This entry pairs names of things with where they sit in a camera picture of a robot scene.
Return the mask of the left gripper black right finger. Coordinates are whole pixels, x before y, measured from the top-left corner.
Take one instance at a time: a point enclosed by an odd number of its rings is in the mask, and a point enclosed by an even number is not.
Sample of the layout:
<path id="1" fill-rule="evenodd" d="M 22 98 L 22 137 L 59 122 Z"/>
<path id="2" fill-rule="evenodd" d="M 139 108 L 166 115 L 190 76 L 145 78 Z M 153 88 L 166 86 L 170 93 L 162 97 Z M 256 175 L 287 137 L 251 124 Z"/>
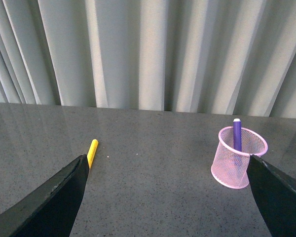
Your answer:
<path id="1" fill-rule="evenodd" d="M 296 237 L 296 179 L 256 155 L 247 175 L 256 205 L 273 237 Z"/>

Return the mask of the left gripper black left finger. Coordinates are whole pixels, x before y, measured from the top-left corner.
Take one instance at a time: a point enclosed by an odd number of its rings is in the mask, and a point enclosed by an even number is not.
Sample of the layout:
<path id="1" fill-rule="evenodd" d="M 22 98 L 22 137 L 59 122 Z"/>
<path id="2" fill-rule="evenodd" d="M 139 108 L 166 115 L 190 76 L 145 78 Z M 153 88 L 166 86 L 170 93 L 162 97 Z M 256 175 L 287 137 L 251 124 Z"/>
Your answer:
<path id="1" fill-rule="evenodd" d="M 87 156 L 80 155 L 0 214 L 0 237 L 68 237 L 88 174 Z"/>

